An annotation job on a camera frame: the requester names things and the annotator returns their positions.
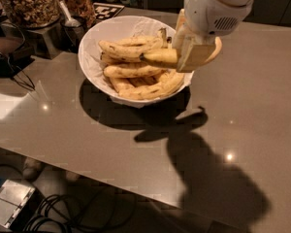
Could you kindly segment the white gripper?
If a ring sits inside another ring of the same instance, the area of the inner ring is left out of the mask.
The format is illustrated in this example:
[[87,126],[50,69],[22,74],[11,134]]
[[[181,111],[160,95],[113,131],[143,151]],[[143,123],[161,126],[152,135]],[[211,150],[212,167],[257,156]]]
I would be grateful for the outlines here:
[[184,0],[172,41],[172,47],[179,54],[177,71],[193,72],[217,56],[217,38],[185,36],[186,22],[194,33],[223,36],[235,30],[251,6],[252,0]]

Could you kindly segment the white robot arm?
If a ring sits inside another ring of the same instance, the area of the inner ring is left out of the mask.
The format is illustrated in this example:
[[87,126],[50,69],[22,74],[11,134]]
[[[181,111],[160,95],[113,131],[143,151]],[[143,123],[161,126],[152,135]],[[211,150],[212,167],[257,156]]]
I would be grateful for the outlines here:
[[220,37],[231,34],[248,16],[254,0],[183,0],[173,48],[178,72],[192,72],[221,52]]

